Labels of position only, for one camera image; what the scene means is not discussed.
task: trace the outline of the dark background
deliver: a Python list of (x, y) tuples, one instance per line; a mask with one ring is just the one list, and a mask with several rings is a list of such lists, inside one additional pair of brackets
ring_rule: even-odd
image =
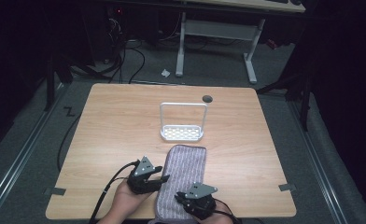
[[(312, 92), (331, 139), (366, 202), (366, 1), (304, 4), (308, 15), (343, 11), (337, 14), (342, 20), (307, 25), (304, 32), (301, 22), (269, 20), (261, 42), (273, 39), (278, 45), (297, 44), (281, 78), (307, 71), (303, 67), (308, 65), (306, 61), (320, 52), (311, 69)], [(63, 52), (85, 64), (110, 57), (110, 43), (102, 34), (107, 29), (100, 18), (104, 10), (94, 7), (90, 11), (93, 14), (75, 4), (53, 3), (44, 8), (23, 0), (0, 1), (0, 140), (44, 79), (52, 52)], [(177, 12), (125, 12), (130, 18), (128, 32), (153, 44), (161, 37), (158, 30), (169, 34), (178, 18)], [(324, 40), (321, 46), (319, 39)], [(50, 46), (55, 42), (57, 49)]]

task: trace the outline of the wooden table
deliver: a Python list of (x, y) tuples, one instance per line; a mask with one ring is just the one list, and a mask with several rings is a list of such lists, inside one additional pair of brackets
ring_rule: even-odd
[[(204, 183), (238, 217), (292, 217), (296, 208), (256, 92), (249, 88), (95, 84), (69, 148), (46, 215), (50, 219), (89, 218), (109, 179), (143, 156), (164, 166), (175, 143), (160, 135), (160, 103), (202, 103), (213, 97), (204, 137), (189, 146), (206, 147)], [(126, 169), (126, 176), (133, 167)], [(98, 213), (108, 211), (115, 183)], [(156, 193), (131, 218), (154, 218)]]

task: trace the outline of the desk leg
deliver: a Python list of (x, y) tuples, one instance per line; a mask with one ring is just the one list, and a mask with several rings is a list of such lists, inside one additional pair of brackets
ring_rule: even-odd
[(253, 37), (252, 44), (250, 46), (249, 53), (244, 54), (247, 75), (249, 76), (249, 82), (251, 84), (257, 83), (255, 70), (253, 69), (253, 64), (252, 64), (252, 57), (253, 57), (253, 53), (255, 52), (256, 46), (259, 42), (259, 38), (260, 38), (262, 27), (264, 26), (264, 23), (265, 23), (265, 19), (260, 20), (259, 26), (256, 29), (255, 36)]
[(179, 45), (179, 52), (177, 54), (177, 63), (176, 63), (176, 76), (177, 77), (183, 77), (185, 33), (186, 33), (186, 12), (182, 12), (182, 22), (181, 22), (181, 27), (180, 27), (180, 45)]

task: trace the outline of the striped cloth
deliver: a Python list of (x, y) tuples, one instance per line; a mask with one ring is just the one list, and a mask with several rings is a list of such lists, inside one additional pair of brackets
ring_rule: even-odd
[(178, 191), (187, 192), (193, 182), (204, 181), (206, 148), (176, 145), (171, 148), (166, 157), (162, 175), (170, 175), (168, 181), (162, 184), (157, 196), (156, 218), (148, 224), (195, 224), (190, 214), (186, 213), (183, 205), (176, 202)]

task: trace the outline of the human hand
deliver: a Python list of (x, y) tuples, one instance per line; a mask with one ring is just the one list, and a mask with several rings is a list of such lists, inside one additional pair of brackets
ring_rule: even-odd
[(98, 224), (122, 223), (122, 221), (136, 211), (139, 205), (151, 194), (152, 192), (146, 194), (133, 193), (127, 184), (127, 180), (124, 179), (116, 189), (110, 210)]

